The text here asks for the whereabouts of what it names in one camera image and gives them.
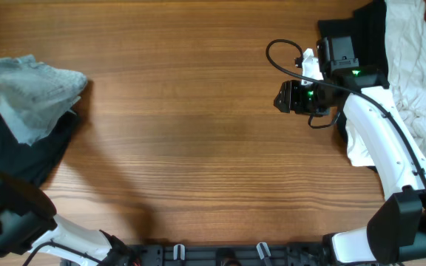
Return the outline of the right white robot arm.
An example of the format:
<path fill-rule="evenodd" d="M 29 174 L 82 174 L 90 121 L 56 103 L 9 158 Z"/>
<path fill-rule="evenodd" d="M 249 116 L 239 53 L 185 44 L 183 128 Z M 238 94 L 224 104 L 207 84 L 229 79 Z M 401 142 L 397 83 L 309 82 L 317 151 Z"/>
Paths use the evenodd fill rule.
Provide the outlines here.
<path fill-rule="evenodd" d="M 376 66 L 361 66 L 350 37 L 324 38 L 300 50 L 298 72 L 282 84 L 274 106 L 309 119 L 336 108 L 349 140 L 361 140 L 376 167 L 385 203 L 368 224 L 324 239 L 325 263 L 400 265 L 426 259 L 426 158 L 396 110 Z"/>

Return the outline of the light blue denim shorts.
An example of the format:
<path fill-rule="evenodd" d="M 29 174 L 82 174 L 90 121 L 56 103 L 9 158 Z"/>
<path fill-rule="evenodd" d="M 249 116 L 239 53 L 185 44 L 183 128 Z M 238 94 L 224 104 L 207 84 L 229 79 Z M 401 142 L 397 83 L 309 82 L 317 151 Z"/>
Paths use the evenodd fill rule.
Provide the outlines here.
<path fill-rule="evenodd" d="M 51 133 L 87 83 L 83 73 L 33 55 L 0 58 L 0 115 L 18 143 L 31 146 Z"/>

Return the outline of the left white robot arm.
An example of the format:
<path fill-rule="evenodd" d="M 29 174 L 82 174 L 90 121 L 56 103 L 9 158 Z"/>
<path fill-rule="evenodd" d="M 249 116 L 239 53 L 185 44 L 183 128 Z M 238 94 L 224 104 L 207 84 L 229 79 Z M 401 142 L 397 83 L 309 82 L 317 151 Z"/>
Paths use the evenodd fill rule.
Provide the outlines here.
<path fill-rule="evenodd" d="M 74 265 L 140 265 L 136 249 L 102 230 L 89 230 L 58 215 L 38 187 L 0 171 L 0 257 L 48 253 Z"/>

